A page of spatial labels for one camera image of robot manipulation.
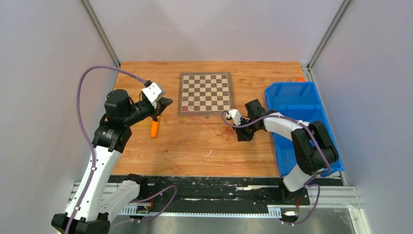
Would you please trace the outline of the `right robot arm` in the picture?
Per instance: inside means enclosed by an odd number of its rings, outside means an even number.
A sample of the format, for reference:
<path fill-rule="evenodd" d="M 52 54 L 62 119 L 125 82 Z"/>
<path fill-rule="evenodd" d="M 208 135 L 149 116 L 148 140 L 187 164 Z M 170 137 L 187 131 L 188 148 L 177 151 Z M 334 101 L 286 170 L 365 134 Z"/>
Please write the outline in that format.
<path fill-rule="evenodd" d="M 339 160 L 339 154 L 323 122 L 306 122 L 287 117 L 276 110 L 266 110 L 255 99 L 245 105 L 244 117 L 236 109 L 226 114 L 233 120 L 238 141 L 251 141 L 257 131 L 278 134 L 292 142 L 296 165 L 284 176 L 278 197 L 283 203 L 291 203 L 298 190 L 305 187 L 318 174 L 328 172 Z"/>

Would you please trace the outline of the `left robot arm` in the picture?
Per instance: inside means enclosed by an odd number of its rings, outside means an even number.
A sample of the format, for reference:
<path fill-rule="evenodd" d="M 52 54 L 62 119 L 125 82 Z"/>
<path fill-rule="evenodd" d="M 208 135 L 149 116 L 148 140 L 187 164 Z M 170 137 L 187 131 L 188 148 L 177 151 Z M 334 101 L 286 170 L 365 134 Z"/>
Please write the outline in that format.
<path fill-rule="evenodd" d="M 111 223 L 124 207 L 149 196 L 147 179 L 130 174 L 106 199 L 103 193 L 112 170 L 132 136 L 131 126 L 158 116 L 173 103 L 162 92 L 144 88 L 141 99 L 133 103 L 127 91 L 119 89 L 108 93 L 104 103 L 105 114 L 92 140 L 91 157 L 80 186 L 65 212 L 55 214 L 51 225 L 62 234 L 107 234 Z"/>

